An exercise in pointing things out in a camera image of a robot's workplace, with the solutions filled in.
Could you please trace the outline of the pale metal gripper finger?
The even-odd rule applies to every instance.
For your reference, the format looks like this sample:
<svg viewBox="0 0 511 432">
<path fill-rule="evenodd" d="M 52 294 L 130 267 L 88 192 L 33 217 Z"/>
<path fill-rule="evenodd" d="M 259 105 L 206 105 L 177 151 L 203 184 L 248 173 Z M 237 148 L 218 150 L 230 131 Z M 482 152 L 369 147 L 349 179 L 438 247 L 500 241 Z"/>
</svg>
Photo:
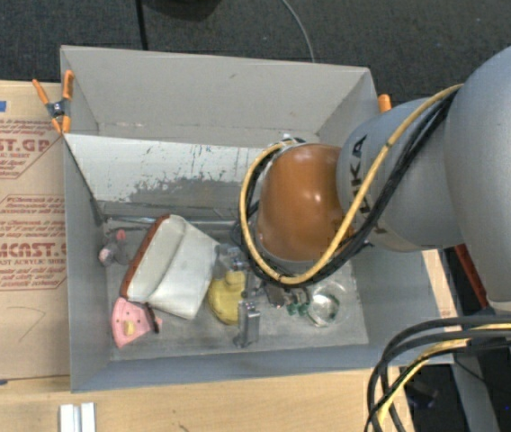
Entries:
<svg viewBox="0 0 511 432">
<path fill-rule="evenodd" d="M 259 340 L 261 312 L 254 301 L 241 301 L 238 305 L 238 334 L 233 342 L 246 348 Z"/>
<path fill-rule="evenodd" d="M 239 247 L 230 244 L 219 244 L 216 247 L 216 253 L 214 274 L 224 275 L 228 271 L 247 269 L 246 257 Z"/>
</svg>

